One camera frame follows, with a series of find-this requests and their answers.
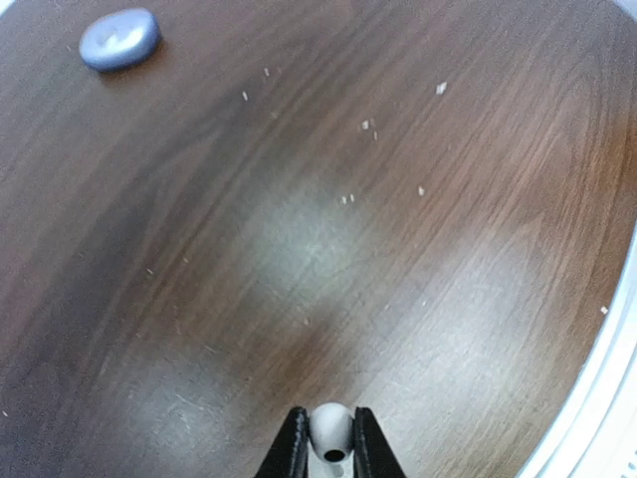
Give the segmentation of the lavender earbud charging case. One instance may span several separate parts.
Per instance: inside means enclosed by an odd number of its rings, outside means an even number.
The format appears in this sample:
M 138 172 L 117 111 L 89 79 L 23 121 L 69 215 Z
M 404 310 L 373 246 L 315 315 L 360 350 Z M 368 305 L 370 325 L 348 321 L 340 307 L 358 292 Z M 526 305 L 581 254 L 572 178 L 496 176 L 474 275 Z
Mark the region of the lavender earbud charging case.
M 112 72 L 145 61 L 158 47 L 161 32 L 145 8 L 128 8 L 98 18 L 83 33 L 79 53 L 98 72 Z

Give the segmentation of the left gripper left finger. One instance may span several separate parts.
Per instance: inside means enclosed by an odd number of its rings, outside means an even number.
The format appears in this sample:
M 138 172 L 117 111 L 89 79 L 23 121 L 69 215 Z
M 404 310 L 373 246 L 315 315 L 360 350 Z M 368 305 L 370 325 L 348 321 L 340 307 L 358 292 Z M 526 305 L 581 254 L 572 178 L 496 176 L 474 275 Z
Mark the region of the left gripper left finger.
M 284 419 L 255 478 L 307 478 L 310 448 L 308 411 L 293 407 Z

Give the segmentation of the white earbud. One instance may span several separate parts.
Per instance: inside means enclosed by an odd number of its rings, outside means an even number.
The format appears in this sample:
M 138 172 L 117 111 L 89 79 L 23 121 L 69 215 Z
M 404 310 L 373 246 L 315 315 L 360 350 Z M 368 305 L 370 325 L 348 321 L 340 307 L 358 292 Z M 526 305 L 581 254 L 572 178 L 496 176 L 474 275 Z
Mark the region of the white earbud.
M 322 477 L 344 477 L 353 452 L 353 415 L 343 404 L 326 402 L 310 413 L 310 444 Z

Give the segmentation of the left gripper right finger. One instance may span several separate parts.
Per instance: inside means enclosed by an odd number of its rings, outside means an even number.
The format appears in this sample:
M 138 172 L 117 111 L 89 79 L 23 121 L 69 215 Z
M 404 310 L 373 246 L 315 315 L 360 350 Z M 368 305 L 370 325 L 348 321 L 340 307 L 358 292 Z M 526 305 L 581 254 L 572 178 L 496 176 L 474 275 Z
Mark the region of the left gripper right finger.
M 368 407 L 358 407 L 354 413 L 353 476 L 406 477 L 375 415 Z

